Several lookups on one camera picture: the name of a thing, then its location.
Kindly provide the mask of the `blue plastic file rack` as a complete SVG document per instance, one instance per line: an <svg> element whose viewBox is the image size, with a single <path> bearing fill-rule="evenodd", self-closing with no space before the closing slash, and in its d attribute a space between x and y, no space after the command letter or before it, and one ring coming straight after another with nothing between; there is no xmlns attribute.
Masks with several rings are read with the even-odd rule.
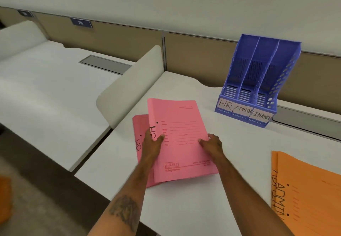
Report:
<svg viewBox="0 0 341 236"><path fill-rule="evenodd" d="M299 41L242 34L219 97L277 113L278 94L300 54ZM269 123L217 107L215 112L261 128Z"/></svg>

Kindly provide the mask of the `person's left forearm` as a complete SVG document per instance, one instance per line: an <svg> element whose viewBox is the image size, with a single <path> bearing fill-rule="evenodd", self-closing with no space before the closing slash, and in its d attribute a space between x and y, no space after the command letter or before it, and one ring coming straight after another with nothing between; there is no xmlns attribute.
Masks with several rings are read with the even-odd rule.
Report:
<svg viewBox="0 0 341 236"><path fill-rule="evenodd" d="M151 163L141 161L88 236L136 236Z"/></svg>

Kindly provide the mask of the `white desk divider panel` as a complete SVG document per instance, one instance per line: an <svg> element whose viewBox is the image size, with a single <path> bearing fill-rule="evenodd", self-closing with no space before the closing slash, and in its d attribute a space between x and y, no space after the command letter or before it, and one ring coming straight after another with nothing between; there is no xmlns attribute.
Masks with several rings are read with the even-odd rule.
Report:
<svg viewBox="0 0 341 236"><path fill-rule="evenodd" d="M110 128L115 129L164 73L163 55L155 45L96 99Z"/></svg>
<svg viewBox="0 0 341 236"><path fill-rule="evenodd" d="M32 21L6 27L0 30L0 61L47 41L47 37Z"/></svg>

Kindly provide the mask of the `orange paper file folder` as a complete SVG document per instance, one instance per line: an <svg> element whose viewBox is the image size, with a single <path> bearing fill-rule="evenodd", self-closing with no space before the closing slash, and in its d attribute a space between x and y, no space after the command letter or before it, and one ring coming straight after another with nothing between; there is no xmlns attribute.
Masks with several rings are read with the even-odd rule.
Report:
<svg viewBox="0 0 341 236"><path fill-rule="evenodd" d="M341 236L341 175L278 151L275 213L295 236Z"/></svg>
<svg viewBox="0 0 341 236"><path fill-rule="evenodd" d="M278 152L271 152L271 209L276 212L276 190L278 175Z"/></svg>

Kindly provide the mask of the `tan partition panel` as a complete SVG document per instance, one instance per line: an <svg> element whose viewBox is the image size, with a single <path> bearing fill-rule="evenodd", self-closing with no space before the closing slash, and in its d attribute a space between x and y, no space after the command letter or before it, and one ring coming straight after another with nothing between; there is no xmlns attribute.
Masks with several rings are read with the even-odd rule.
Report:
<svg viewBox="0 0 341 236"><path fill-rule="evenodd" d="M163 52L162 32L153 29L125 26L91 20L92 28L80 27L71 18L29 10L32 17L16 8L0 6L0 21L6 26L32 21L48 40L67 48L81 48L129 61L138 61L155 45Z"/></svg>
<svg viewBox="0 0 341 236"><path fill-rule="evenodd" d="M222 87L236 42L165 34L167 70L197 79L209 87ZM341 58L301 52L279 100L341 114Z"/></svg>

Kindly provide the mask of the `medium white paper label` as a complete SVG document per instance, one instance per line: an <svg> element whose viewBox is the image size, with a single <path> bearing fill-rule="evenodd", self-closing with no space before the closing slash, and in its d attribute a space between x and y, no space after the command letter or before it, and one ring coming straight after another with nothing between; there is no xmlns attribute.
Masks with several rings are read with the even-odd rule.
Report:
<svg viewBox="0 0 341 236"><path fill-rule="evenodd" d="M254 109L254 107L234 103L232 113L236 113L236 114L244 116L244 117L250 117L250 115L253 112L253 109Z"/></svg>

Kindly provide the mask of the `person's left hand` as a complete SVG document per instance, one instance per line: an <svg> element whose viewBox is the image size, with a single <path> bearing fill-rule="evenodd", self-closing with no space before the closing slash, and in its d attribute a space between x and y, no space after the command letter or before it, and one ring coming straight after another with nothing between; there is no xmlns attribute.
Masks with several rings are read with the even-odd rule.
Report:
<svg viewBox="0 0 341 236"><path fill-rule="evenodd" d="M142 144L142 157L140 159L140 163L149 169L152 168L160 154L161 147L157 147L156 140L153 140L150 128L147 128Z"/></svg>

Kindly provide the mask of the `small white paper label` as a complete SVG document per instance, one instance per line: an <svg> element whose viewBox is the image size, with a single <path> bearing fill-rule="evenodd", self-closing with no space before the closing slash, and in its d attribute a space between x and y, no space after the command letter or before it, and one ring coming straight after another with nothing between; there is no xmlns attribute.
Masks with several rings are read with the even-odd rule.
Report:
<svg viewBox="0 0 341 236"><path fill-rule="evenodd" d="M216 107L224 111L233 112L235 103L231 100L219 97Z"/></svg>

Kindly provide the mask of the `orange chair seat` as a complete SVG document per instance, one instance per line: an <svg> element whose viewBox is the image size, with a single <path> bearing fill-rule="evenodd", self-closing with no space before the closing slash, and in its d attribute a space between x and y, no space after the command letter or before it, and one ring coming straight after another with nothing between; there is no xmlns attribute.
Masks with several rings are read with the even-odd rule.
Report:
<svg viewBox="0 0 341 236"><path fill-rule="evenodd" d="M11 179L0 175L0 224L12 216L12 185Z"/></svg>

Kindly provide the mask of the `person's right forearm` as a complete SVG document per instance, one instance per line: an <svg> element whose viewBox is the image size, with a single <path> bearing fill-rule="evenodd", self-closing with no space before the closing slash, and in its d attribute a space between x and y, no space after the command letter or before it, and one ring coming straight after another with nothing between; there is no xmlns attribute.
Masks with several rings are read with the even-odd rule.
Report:
<svg viewBox="0 0 341 236"><path fill-rule="evenodd" d="M215 165L242 236L294 236L226 157Z"/></svg>

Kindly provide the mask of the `pink paper file folder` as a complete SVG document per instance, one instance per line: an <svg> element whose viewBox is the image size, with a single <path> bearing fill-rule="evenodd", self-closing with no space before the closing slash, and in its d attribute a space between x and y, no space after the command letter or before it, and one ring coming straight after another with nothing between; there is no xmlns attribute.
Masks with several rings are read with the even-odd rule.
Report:
<svg viewBox="0 0 341 236"><path fill-rule="evenodd" d="M145 133L147 129L149 128L148 114L136 115L132 118L132 122L133 122L134 136L135 136L137 160L139 163L142 157L143 141L145 138ZM149 172L146 188L149 188L158 184L159 183L155 182L155 179L154 179L154 169L151 168Z"/></svg>
<svg viewBox="0 0 341 236"><path fill-rule="evenodd" d="M155 183L218 173L198 142L209 138L195 100L149 98L147 107L151 137L165 136L153 166Z"/></svg>

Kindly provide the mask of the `long white paper label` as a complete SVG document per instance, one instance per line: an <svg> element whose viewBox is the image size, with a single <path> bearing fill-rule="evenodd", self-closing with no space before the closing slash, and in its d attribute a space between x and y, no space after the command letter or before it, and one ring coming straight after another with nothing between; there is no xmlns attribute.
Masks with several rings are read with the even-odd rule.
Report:
<svg viewBox="0 0 341 236"><path fill-rule="evenodd" d="M268 123L271 121L272 117L276 113L269 112L268 109L258 109L254 108L249 116L250 119L253 119L255 121L263 122L263 123Z"/></svg>

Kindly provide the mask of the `person's right hand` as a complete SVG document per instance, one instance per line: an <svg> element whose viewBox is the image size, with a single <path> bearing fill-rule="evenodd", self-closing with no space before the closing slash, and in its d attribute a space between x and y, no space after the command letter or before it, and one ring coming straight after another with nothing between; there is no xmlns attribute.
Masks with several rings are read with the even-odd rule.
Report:
<svg viewBox="0 0 341 236"><path fill-rule="evenodd" d="M222 160L226 159L223 152L222 142L219 137L214 134L208 134L208 139L211 139L211 149L205 152L211 157L213 163L218 165Z"/></svg>

